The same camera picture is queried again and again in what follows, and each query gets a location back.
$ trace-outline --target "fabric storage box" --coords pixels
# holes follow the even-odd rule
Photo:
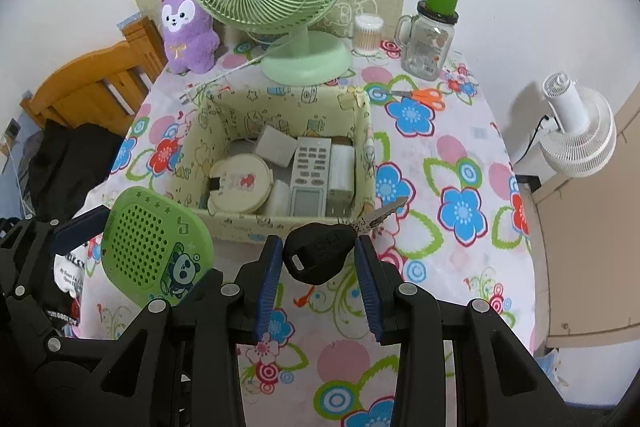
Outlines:
[[[269,217],[210,212],[209,170],[229,154],[233,140],[257,138],[264,124],[292,137],[348,137],[355,149],[355,191],[350,217],[374,206],[375,175],[373,129],[369,97],[353,87],[266,87],[207,93],[184,138],[182,157],[170,187],[174,199],[190,206],[212,237],[261,243],[270,234],[286,238],[306,223],[337,223],[331,217]]]

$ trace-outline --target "beige door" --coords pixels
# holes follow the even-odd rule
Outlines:
[[[566,180],[550,194],[540,189],[537,203],[548,263],[550,347],[640,339],[638,102],[636,89],[616,115],[616,151],[602,171]]]

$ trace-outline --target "wooden bed frame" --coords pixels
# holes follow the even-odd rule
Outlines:
[[[124,137],[148,91],[138,71],[153,83],[167,59],[158,30],[147,17],[127,25],[122,33],[126,40],[82,55],[55,71],[20,107],[39,127],[47,119],[71,127],[95,123]]]

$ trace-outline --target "stuffed animal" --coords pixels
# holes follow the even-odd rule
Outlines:
[[[164,51],[172,73],[206,73],[216,63],[220,38],[213,19],[194,0],[162,0]]]

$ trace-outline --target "orange scissors handle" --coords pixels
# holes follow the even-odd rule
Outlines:
[[[411,98],[416,102],[431,107],[434,111],[442,111],[445,108],[444,102],[442,101],[442,93],[432,87],[412,91]]]

